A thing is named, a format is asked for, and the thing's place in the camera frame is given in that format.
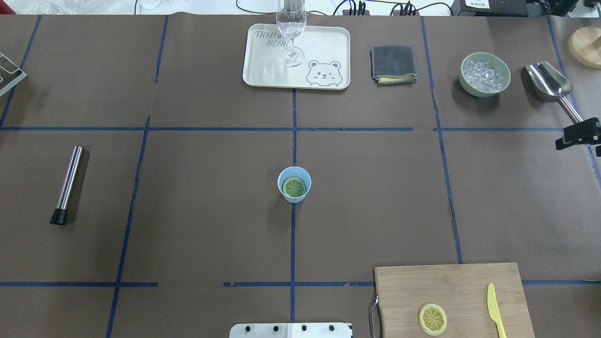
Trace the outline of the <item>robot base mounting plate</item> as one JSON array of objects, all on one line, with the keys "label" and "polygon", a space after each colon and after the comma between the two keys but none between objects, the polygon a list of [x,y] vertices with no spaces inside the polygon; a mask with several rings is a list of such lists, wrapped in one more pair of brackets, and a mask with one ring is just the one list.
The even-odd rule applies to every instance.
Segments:
[{"label": "robot base mounting plate", "polygon": [[351,323],[237,323],[230,338],[352,338]]}]

